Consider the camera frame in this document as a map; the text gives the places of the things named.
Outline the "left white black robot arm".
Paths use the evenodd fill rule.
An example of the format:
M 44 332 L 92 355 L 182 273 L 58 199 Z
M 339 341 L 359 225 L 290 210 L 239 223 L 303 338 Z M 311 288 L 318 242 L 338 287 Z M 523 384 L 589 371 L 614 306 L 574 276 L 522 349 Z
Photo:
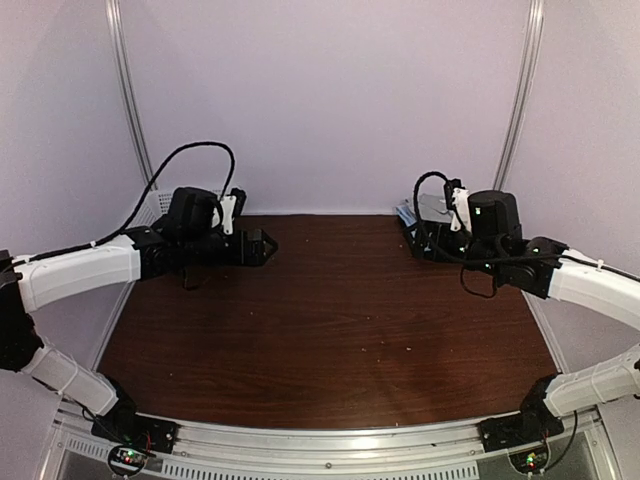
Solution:
M 67 297 L 113 284 L 132 284 L 190 266 L 264 265 L 278 250 L 262 229 L 234 222 L 246 194 L 217 195 L 179 187 L 168 210 L 150 226 L 126 227 L 101 240 L 53 253 L 12 257 L 1 253 L 1 367 L 25 373 L 60 395 L 105 417 L 106 429 L 123 444 L 137 442 L 144 424 L 115 383 L 94 373 L 41 338 L 33 312 Z

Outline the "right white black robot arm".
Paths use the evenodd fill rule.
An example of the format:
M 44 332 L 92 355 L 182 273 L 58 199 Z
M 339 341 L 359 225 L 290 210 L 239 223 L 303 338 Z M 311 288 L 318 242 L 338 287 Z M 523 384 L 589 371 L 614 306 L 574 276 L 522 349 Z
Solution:
M 417 239 L 464 270 L 483 272 L 492 287 L 517 288 L 543 300 L 579 305 L 632 328 L 639 326 L 639 279 L 602 260 L 591 259 L 546 237 L 525 239 L 514 195 L 485 190 L 470 193 L 449 183 L 444 206 L 450 214 L 453 246 L 428 233 L 419 196 L 411 199 Z M 639 348 L 574 373 L 538 380 L 513 419 L 519 440 L 535 440 L 551 418 L 639 393 Z

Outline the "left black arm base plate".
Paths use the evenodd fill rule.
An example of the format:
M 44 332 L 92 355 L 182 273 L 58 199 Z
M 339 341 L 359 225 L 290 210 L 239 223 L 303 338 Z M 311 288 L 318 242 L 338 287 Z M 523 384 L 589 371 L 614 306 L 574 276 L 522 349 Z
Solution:
M 143 452 L 171 454 L 177 430 L 173 421 L 135 414 L 129 422 L 120 423 L 98 416 L 92 420 L 91 434 Z

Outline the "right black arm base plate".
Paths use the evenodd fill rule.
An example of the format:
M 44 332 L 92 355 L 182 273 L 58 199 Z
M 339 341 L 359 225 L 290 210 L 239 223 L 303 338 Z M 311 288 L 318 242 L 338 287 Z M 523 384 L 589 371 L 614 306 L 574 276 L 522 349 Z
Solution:
M 560 419 L 532 411 L 487 418 L 479 423 L 478 428 L 485 452 L 542 442 L 549 436 L 564 432 Z

